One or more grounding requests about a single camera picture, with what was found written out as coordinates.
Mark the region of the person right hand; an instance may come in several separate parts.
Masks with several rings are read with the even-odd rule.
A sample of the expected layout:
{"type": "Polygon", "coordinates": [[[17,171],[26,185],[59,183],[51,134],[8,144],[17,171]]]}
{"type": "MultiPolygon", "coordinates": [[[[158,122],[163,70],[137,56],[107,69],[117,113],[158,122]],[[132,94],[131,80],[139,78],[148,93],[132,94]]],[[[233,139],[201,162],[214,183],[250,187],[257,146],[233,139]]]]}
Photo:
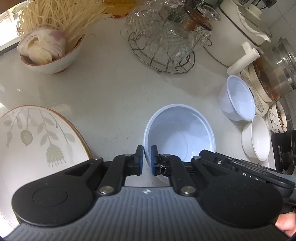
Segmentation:
{"type": "Polygon", "coordinates": [[[280,214],[275,226],[288,237],[292,237],[296,232],[296,214],[294,212],[280,214]]]}

